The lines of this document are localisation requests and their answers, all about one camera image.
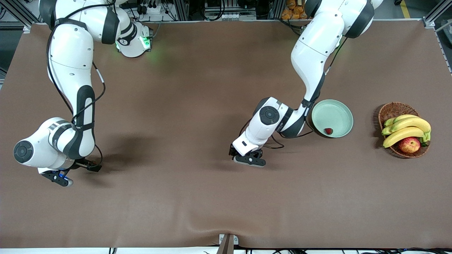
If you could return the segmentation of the pale green round plate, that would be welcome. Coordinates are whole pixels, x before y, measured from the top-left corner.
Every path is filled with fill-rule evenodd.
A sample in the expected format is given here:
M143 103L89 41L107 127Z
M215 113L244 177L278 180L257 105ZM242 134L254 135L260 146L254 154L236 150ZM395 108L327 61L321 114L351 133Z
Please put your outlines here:
M351 110L344 103L333 99L318 102L312 109L311 120L319 133L331 138L346 136L354 124ZM325 128L332 128L333 134L326 135Z

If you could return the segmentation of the smooth table cover mat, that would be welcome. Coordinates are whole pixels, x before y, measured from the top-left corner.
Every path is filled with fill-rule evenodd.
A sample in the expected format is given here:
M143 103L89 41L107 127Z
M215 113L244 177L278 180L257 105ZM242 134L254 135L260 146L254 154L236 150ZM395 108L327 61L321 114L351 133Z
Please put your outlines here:
M47 77L49 33L21 36L0 90L0 248L208 246L224 233L248 248L452 248L452 76L421 21L373 22L347 40L320 100L348 106L352 131L276 135L285 148L264 149L263 168L228 151L262 98L299 106L291 29L162 24L134 59L96 43L103 167L72 170L70 187L13 157L45 120L70 117ZM431 125L425 155L383 147L376 117L391 102Z

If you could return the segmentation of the white terminal strip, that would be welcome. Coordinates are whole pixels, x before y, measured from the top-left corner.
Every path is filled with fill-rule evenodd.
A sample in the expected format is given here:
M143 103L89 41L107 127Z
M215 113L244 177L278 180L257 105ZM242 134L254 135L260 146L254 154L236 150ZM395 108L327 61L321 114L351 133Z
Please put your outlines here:
M221 16L222 21L256 20L256 16L242 13L226 13Z

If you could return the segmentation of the brown wicker basket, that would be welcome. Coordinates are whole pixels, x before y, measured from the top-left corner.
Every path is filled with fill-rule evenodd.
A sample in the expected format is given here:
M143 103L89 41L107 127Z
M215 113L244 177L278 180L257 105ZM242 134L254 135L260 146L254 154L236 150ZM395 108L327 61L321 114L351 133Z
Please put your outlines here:
M402 115L413 115L415 117L420 117L420 114L409 106L408 104L401 102L391 102L386 103L381 106L376 119L378 120L378 126L381 130L385 127L385 123L392 118L396 118ZM400 158L419 158L425 155L428 151L429 141L426 143L421 142L421 147L414 153L406 153L399 148L399 145L396 143L389 147L392 151L392 154L396 155Z

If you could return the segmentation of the orange bread rolls pile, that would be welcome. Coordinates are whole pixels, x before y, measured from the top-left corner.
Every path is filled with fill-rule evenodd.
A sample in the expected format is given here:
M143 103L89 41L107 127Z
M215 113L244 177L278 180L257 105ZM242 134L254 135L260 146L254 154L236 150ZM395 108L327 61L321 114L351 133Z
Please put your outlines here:
M305 13L306 0L285 0L285 8L281 13L282 20L308 19Z

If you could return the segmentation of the red yellow apple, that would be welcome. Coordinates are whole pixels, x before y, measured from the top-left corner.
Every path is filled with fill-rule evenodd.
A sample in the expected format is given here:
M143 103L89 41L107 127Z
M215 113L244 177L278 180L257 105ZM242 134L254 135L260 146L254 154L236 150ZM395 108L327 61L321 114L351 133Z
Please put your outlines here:
M398 148L405 154L413 154L421 148L417 137L407 137L398 142Z

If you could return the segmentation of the yellow banana bunch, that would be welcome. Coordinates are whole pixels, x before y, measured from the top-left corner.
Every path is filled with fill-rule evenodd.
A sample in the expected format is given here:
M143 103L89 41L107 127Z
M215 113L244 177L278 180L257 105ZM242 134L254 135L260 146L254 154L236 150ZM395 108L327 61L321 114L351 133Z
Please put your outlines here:
M383 147L389 148L401 140L417 138L421 145L431 141L431 125L415 115L405 114L386 120L381 134L385 137Z

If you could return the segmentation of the white power strip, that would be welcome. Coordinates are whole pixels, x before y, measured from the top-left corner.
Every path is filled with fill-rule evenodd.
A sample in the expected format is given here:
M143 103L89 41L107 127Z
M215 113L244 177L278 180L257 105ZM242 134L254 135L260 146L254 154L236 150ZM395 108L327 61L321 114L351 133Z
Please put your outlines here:
M137 13L140 15L144 14L160 14L162 11L162 6L154 4L153 2L143 3L137 6Z

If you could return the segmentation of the grey metal mount bracket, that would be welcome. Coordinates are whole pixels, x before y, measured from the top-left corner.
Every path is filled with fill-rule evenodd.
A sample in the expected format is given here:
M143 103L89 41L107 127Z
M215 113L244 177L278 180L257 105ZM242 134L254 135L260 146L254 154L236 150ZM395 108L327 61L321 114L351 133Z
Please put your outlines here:
M238 245L238 236L233 234L220 234L219 248L216 254L234 254L234 247Z

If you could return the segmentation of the aluminium frame post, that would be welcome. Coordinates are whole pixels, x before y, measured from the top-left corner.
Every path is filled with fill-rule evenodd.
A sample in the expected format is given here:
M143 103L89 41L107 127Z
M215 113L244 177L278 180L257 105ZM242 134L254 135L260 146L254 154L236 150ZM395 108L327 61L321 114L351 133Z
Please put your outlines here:
M178 21L189 21L190 0L173 0Z
M281 19L282 12L286 8L286 0L269 0L268 19Z

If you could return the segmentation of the aluminium frame rail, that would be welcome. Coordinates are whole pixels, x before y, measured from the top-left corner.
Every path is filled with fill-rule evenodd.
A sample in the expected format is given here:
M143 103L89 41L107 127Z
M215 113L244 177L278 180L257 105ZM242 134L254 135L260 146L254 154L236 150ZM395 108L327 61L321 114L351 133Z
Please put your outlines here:
M446 65L452 75L452 0L436 0L438 4L422 18L425 28L434 29Z
M38 0L0 0L0 30L30 29L40 22Z

